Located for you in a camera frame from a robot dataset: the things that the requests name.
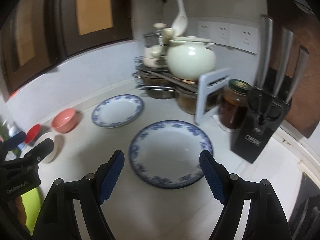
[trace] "jar lid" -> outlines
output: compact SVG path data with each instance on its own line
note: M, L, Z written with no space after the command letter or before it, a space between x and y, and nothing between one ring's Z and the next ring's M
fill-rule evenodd
M239 79L230 79L229 87L240 94L247 94L248 91L252 89L252 86L250 86L247 82Z

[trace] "wooden cabinet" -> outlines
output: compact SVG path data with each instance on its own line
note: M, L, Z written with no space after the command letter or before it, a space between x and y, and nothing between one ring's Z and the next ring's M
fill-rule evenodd
M130 0L61 0L61 22L67 56L132 39Z
M20 0L1 29L2 63L10 92L57 63L49 0Z
M130 0L20 0L0 35L4 75L14 92L68 57L132 39Z

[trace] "wall outlet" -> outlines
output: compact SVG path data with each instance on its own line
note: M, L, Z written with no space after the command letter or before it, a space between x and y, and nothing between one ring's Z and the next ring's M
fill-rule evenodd
M257 54L259 30L254 27L230 24L230 46Z
M211 22L198 22L199 38L211 39L210 31L211 31Z
M230 45L230 23L211 22L211 40L216 44Z

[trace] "blue and white plate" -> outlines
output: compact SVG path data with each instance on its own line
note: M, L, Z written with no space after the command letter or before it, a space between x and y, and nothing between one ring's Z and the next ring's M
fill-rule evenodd
M113 128L128 124L142 113L144 102L135 95L119 95L101 102L92 112L92 121Z
M203 177L199 155L213 154L208 136L191 123L167 120L142 129L129 147L133 171L147 183L168 189L187 187Z

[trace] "glass jar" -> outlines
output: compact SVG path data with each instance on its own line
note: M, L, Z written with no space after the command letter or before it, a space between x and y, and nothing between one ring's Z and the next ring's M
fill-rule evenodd
M223 90L219 110L220 122L227 128L238 129L247 113L247 93L252 87L241 80L231 79Z

